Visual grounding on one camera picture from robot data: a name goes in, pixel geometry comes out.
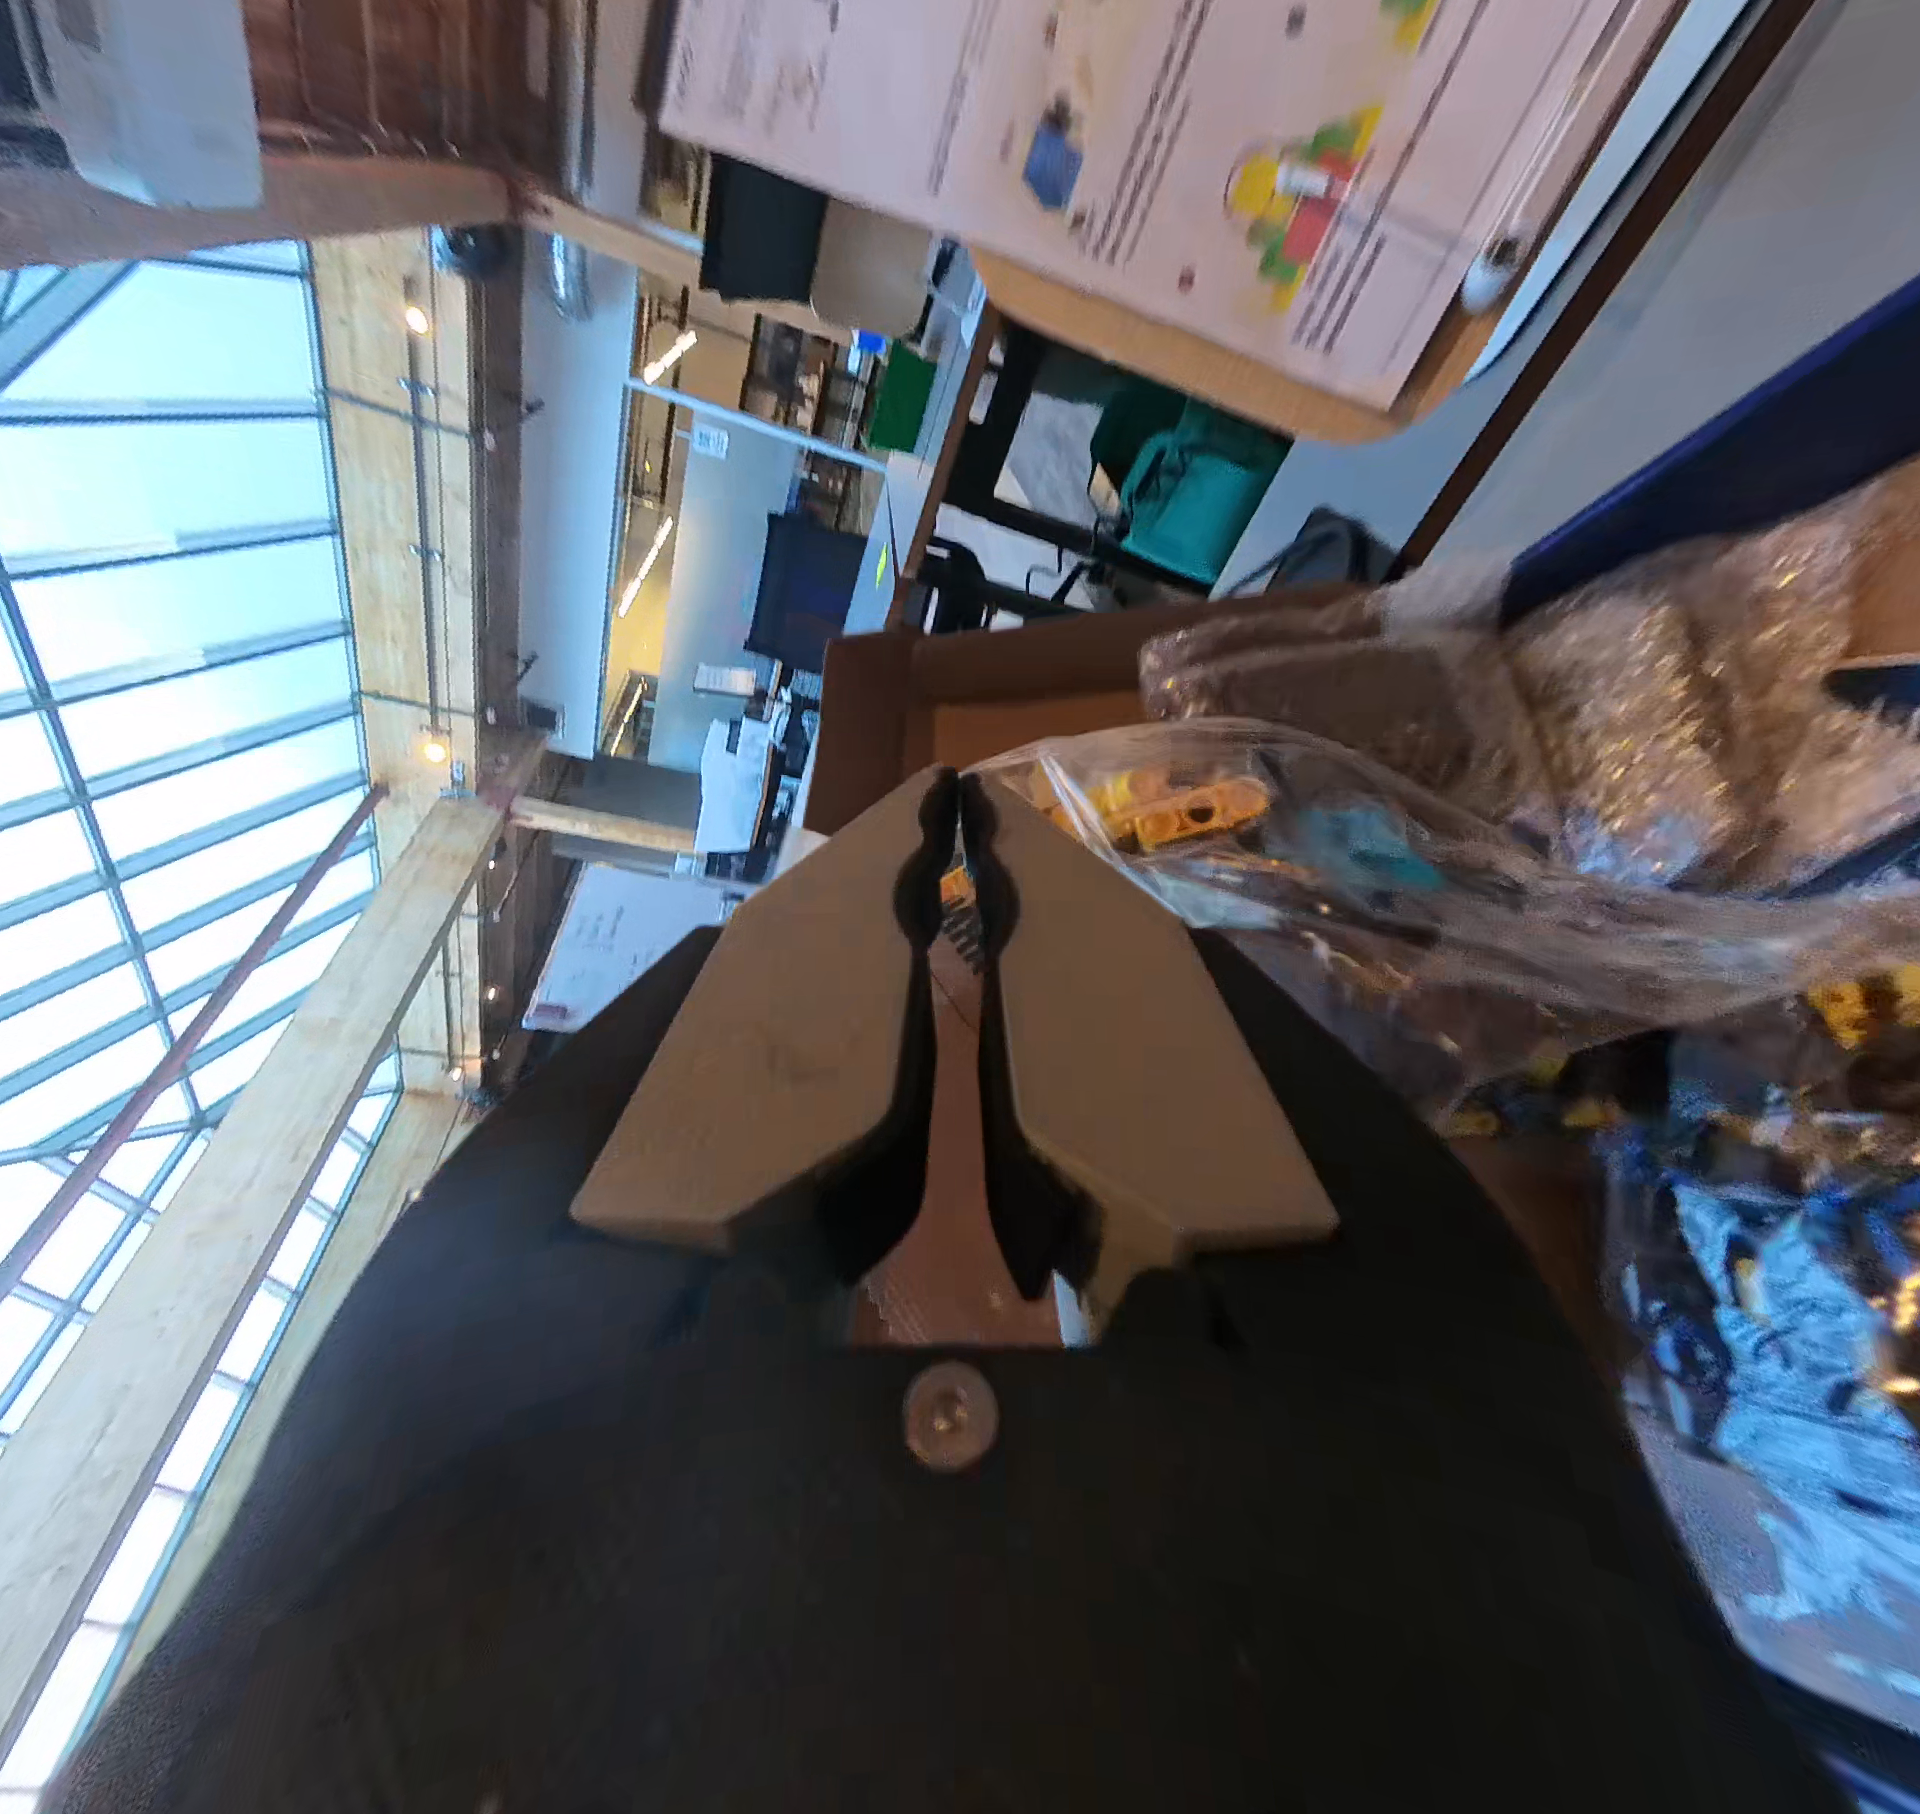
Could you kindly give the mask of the teal cloth bag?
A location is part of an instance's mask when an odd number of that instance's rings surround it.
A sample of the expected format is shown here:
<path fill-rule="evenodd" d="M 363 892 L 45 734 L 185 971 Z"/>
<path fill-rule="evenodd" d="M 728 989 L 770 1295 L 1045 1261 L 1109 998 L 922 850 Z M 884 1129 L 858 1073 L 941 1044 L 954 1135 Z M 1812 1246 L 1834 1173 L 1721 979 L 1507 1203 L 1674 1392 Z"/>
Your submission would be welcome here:
<path fill-rule="evenodd" d="M 1291 446 L 1205 400 L 1126 388 L 1099 410 L 1090 466 L 1114 485 L 1120 548 L 1212 586 Z"/>

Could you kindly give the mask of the blue robot kit box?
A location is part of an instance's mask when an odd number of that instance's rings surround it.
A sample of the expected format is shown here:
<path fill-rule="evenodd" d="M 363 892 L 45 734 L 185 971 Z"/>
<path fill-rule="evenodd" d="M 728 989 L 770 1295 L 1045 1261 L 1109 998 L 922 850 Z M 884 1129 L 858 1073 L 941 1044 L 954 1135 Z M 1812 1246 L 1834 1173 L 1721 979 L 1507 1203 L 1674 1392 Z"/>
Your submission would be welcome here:
<path fill-rule="evenodd" d="M 1391 630 L 1472 630 L 1503 652 L 1500 642 L 1513 621 L 1627 561 L 1701 533 L 1773 527 L 1907 460 L 1916 460 L 1916 284 L 1889 291 L 1849 331 L 1746 389 L 1490 579 L 1443 583 L 1412 570 L 1391 583 L 1275 594 L 1305 603 L 1373 594 Z M 1211 612 L 1175 604 L 1068 615 L 944 639 L 881 630 L 832 643 L 807 822 L 819 833 L 843 825 L 898 779 L 934 759 L 969 765 L 1044 740 L 1163 721 L 1139 697 L 1139 648 Z M 1528 833 L 1554 850 L 1554 789 L 1543 804 L 1500 819 L 1528 819 Z M 1578 1058 L 1580 1068 L 1631 1068 L 1627 1106 L 1531 1103 L 1522 1110 L 1522 1126 L 1496 1126 L 1494 1110 L 1475 1106 L 1437 1123 L 1457 1141 L 1475 1135 L 1518 1161 L 1506 1173 L 1510 1195 L 1531 1207 L 1528 1225 L 1543 1241 L 1573 1234 L 1585 1211 L 1598 1211 L 1604 1229 L 1595 1140 L 1615 1120 L 1692 1114 L 1680 1110 L 1680 1058 L 1679 1037 L 1634 1040 L 1621 1055 Z M 1785 1135 L 1744 1114 L 1704 1117 L 1804 1162 L 1916 1173 L 1916 1152 L 1897 1155 L 1889 1135 Z M 1595 1259 L 1604 1289 L 1600 1268 L 1604 1238 Z M 1764 1668 L 1761 1675 L 1864 1811 L 1916 1808 L 1916 1741 L 1835 1714 Z"/>

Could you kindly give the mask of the clear bag of tan pieces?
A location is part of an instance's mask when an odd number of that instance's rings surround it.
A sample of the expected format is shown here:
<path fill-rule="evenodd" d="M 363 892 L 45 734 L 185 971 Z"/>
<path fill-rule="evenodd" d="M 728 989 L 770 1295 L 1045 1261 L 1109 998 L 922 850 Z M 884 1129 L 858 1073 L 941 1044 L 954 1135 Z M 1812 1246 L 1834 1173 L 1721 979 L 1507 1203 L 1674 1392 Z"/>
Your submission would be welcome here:
<path fill-rule="evenodd" d="M 986 774 L 1260 964 L 1421 1114 L 1627 1106 L 1680 1040 L 1680 1110 L 1916 1149 L 1916 883 L 1695 889 L 1573 865 L 1299 728 L 1187 718 L 1014 749 Z"/>

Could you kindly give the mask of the white ceiling unit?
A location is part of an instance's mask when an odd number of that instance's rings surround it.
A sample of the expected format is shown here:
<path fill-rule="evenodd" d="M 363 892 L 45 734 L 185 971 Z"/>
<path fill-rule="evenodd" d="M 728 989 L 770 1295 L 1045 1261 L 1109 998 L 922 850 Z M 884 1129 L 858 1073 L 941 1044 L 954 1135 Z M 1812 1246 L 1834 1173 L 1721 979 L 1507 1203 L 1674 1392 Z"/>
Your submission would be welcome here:
<path fill-rule="evenodd" d="M 240 0 L 2 0 L 2 108 L 123 199 L 251 210 L 264 196 Z"/>

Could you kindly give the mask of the clear bag of dark pieces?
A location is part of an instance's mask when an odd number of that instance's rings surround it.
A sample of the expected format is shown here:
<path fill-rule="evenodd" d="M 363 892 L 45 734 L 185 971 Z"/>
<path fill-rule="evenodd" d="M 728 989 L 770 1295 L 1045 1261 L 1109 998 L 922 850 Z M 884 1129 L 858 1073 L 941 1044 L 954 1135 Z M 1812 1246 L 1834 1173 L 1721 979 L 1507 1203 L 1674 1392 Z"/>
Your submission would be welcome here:
<path fill-rule="evenodd" d="M 1604 1295 L 1643 1459 L 1741 1650 L 1916 1740 L 1916 1173 L 1615 1120 Z"/>

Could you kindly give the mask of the glass skylight windows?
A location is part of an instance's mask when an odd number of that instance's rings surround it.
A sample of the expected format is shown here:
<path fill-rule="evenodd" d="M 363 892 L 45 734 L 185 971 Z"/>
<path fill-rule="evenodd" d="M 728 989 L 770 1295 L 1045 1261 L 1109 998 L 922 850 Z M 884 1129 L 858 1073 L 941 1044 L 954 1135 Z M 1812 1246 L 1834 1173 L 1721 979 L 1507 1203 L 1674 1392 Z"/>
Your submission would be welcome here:
<path fill-rule="evenodd" d="M 373 898 L 300 240 L 2 273 L 2 1291 L 36 1411 Z"/>

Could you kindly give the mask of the green plastic bin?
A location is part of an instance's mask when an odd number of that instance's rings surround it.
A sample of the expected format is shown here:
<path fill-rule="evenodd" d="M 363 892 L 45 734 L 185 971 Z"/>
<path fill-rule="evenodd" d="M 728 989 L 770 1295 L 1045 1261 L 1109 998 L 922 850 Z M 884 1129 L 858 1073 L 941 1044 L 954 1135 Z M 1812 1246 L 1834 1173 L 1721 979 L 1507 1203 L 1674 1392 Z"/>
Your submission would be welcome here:
<path fill-rule="evenodd" d="M 874 457 L 916 452 L 931 415 L 940 360 L 907 340 L 889 343 L 875 366 L 860 443 Z"/>

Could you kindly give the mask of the whiteboard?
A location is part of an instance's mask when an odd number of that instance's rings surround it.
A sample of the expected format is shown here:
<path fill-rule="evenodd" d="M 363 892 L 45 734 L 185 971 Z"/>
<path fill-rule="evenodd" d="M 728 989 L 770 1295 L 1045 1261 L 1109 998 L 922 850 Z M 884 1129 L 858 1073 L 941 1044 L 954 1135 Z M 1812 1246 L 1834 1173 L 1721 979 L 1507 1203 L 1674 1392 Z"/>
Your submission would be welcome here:
<path fill-rule="evenodd" d="M 524 997 L 522 1028 L 577 1031 L 679 938 L 717 927 L 744 889 L 679 874 L 582 865 Z"/>

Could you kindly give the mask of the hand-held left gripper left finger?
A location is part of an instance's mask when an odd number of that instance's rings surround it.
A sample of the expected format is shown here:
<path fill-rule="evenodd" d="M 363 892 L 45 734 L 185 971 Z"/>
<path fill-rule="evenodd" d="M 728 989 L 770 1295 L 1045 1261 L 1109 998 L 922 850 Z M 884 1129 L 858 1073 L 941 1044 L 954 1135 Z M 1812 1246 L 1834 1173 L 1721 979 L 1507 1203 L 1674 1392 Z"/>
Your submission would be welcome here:
<path fill-rule="evenodd" d="M 923 770 L 734 912 L 573 1198 L 583 1229 L 858 1283 L 923 1203 L 931 946 L 959 815 Z"/>

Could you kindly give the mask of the white stand base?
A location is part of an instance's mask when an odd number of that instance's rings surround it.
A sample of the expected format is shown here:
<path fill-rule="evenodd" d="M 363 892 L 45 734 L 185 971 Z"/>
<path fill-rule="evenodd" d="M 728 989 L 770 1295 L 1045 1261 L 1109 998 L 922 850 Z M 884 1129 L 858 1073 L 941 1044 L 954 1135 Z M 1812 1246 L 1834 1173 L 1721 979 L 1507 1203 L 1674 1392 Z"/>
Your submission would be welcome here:
<path fill-rule="evenodd" d="M 1570 191 L 1528 269 L 1518 278 L 1518 288 L 1507 294 L 1490 340 L 1467 373 L 1467 381 L 1485 375 L 1522 331 L 1531 309 L 1548 298 L 1554 281 L 1570 264 L 1580 240 L 1585 240 L 1604 207 L 1619 196 L 1631 170 L 1636 170 L 1646 149 L 1665 128 L 1680 97 L 1691 94 L 1710 55 L 1734 28 L 1746 2 L 1753 0 L 1686 0 L 1680 6 L 1665 42 L 1627 93 L 1609 134 L 1600 140 L 1591 166 Z"/>

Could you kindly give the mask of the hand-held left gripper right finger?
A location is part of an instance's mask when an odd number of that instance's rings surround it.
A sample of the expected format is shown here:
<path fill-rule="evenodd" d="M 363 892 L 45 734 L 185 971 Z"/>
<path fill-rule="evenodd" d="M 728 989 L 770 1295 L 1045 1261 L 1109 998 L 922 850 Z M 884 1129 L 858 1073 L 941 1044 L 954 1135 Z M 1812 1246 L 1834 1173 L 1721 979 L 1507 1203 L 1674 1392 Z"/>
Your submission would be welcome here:
<path fill-rule="evenodd" d="M 1187 925 L 993 774 L 959 783 L 981 921 L 983 1185 L 1019 1291 L 1095 1343 L 1132 1280 L 1338 1232 Z"/>

